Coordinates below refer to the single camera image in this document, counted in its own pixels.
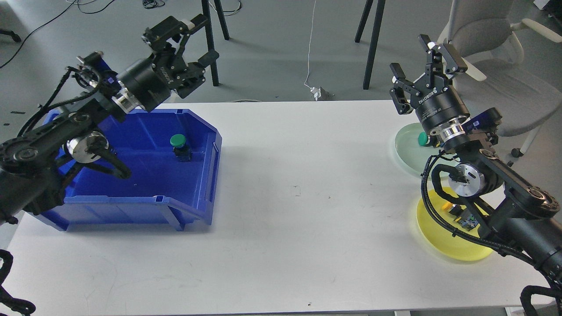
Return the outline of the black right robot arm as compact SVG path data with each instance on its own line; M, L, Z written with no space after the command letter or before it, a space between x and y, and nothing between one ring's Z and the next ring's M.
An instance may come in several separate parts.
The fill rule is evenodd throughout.
M561 224L554 220L560 204L545 190L530 184L494 151L502 116L490 108L471 116L452 80L468 70L455 47L419 36L427 56L424 73L407 80L400 64L391 63L389 93L401 115L415 112L429 141L441 146L421 174L421 196L431 218L453 237L491 248L530 264L548 287L526 286L520 294L528 316L536 316L534 294L554 298L561 309ZM479 224L472 236L446 222L430 202L428 180L435 192L455 206L465 206Z

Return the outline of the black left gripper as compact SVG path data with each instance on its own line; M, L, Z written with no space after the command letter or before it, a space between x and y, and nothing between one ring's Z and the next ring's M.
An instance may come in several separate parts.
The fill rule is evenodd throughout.
M175 92L186 98L205 82L205 68L215 63L220 54L209 50L196 62L183 60L189 37L209 24L203 14L191 20L177 20L169 16L152 28L146 28L142 40L148 44L151 54L137 60L118 74L121 89L118 106L123 112L140 107L151 112Z

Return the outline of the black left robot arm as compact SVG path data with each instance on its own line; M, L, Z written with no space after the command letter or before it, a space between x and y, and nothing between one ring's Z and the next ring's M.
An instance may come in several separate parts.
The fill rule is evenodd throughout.
M204 14L169 16L142 35L151 55L125 71L111 70L102 52L68 67L48 102L1 144L1 223L18 224L20 211L40 215L63 205L66 187L83 168L129 178L99 124L108 117L122 122L137 107L151 112L172 93L186 98L199 88L219 54L209 48L189 63L183 54L189 38L210 26Z

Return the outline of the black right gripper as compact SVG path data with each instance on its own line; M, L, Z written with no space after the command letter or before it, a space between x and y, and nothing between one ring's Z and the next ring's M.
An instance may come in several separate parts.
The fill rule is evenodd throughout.
M420 34L419 41L427 53L424 74L411 82L399 63L391 63L389 94L399 115L415 110L424 132L430 135L452 119L464 123L469 118L469 110L452 85L452 78L466 72L468 65L452 44L435 43L426 34Z

